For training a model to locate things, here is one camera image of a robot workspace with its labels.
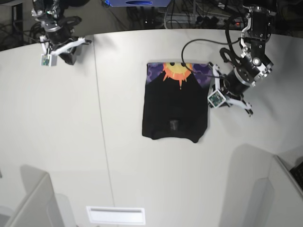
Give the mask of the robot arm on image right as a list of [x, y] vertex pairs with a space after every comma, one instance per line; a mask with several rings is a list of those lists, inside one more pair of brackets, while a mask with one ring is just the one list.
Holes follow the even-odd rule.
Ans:
[[244, 28], [240, 36], [242, 53], [238, 56], [232, 46], [230, 23], [241, 16], [232, 15], [226, 22], [225, 35], [228, 49], [220, 49], [225, 63], [233, 66], [232, 71], [220, 80], [219, 89], [224, 95], [242, 98], [243, 93], [271, 73], [273, 63], [266, 56], [266, 43], [272, 33], [272, 25], [277, 12], [276, 0], [244, 0], [246, 9]]

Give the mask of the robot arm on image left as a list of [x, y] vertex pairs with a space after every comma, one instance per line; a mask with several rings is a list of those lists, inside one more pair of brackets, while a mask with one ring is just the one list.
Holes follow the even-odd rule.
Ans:
[[73, 29], [82, 19], [79, 16], [65, 17], [69, 7], [65, 0], [34, 0], [32, 17], [40, 24], [44, 34], [39, 37], [43, 49], [42, 66], [55, 66], [60, 57], [66, 64], [76, 62], [77, 47], [84, 38], [73, 36]]

